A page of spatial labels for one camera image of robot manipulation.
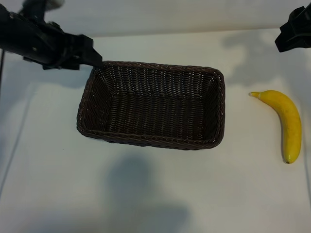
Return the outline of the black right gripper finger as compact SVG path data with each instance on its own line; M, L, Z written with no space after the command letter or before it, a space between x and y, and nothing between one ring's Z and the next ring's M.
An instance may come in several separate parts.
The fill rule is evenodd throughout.
M290 39L311 36L311 7L299 7L289 15Z
M307 49L311 47L310 24L295 24L288 21L280 27L280 31L280 35L275 40L279 52L286 52L296 48Z

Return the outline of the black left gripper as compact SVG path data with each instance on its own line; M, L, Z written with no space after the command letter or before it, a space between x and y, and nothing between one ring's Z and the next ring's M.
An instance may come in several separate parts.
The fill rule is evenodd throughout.
M79 70L80 64L102 66L102 56L94 49L92 38L66 33L57 23L46 23L36 16L21 14L20 19L27 23L29 34L21 54L25 61L40 64L44 70Z

